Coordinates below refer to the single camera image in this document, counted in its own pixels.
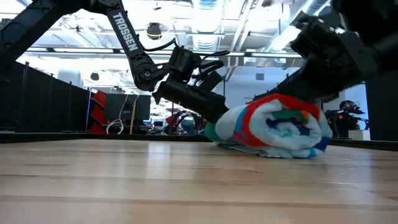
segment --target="red stripe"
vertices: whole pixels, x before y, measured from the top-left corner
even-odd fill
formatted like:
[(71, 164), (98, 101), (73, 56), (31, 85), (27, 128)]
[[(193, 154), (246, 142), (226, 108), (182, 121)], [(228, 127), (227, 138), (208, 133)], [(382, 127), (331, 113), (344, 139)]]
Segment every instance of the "red stripe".
[(272, 100), (279, 100), (288, 109), (308, 111), (309, 113), (312, 114), (312, 116), (314, 116), (317, 120), (319, 120), (320, 110), (316, 105), (314, 105), (313, 103), (304, 102), (302, 100), (299, 100), (291, 96), (285, 96), (275, 93), (271, 96), (267, 96), (260, 100), (253, 101), (252, 103), (248, 104), (248, 106), (246, 107), (246, 113), (243, 116), (244, 125), (242, 132), (246, 136), (246, 139), (241, 139), (242, 138), (241, 136), (237, 136), (239, 140), (245, 142), (245, 144), (247, 144), (248, 146), (254, 146), (254, 147), (268, 146), (250, 132), (249, 122), (254, 111), (258, 107), (260, 107), (265, 103), (269, 103)]

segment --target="ductwork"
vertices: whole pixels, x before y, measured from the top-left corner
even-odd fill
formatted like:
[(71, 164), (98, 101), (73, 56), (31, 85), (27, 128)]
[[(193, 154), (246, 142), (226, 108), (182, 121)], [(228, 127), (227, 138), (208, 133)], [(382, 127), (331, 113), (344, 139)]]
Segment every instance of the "ductwork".
[[(192, 31), (198, 33), (217, 33), (221, 30), (224, 0), (193, 0)], [(220, 37), (212, 35), (194, 35), (194, 50), (215, 51)]]
[[(299, 30), (290, 26), (290, 23), (301, 15), (303, 12), (309, 16), (316, 16), (322, 9), (324, 9), (330, 0), (307, 0), (302, 7), (297, 11), (292, 19), (280, 22), (280, 32), (276, 33), (274, 38), (269, 42), (267, 47), (264, 47), (262, 52), (280, 52), (291, 40), (294, 40), (299, 34)], [(256, 62), (257, 67), (265, 67), (269, 59), (259, 59)]]

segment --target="colorful striped towel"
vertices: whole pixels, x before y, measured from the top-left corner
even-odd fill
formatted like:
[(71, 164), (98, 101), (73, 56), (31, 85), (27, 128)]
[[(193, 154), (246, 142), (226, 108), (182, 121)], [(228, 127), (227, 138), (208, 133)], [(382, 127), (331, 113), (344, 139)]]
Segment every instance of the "colorful striped towel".
[(205, 131), (219, 146), (274, 158), (317, 157), (332, 137), (316, 105), (280, 94), (233, 108)]

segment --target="wooden surface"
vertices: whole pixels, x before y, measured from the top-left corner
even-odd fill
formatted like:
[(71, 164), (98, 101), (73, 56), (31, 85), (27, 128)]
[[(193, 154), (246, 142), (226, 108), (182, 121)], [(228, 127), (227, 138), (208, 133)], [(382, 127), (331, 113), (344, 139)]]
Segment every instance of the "wooden surface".
[(398, 153), (264, 159), (210, 143), (0, 144), (0, 223), (397, 223)]

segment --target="monitor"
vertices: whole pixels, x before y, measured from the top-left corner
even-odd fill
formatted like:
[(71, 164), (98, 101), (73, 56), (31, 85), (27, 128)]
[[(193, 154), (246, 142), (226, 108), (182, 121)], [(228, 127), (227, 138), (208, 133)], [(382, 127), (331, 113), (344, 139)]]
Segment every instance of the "monitor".
[[(121, 119), (131, 119), (132, 106), (138, 95), (125, 94), (107, 94), (105, 106), (106, 119), (119, 119), (120, 110), (122, 109)], [(150, 95), (140, 95), (137, 101), (138, 109), (135, 114), (136, 119), (148, 120), (150, 115)]]

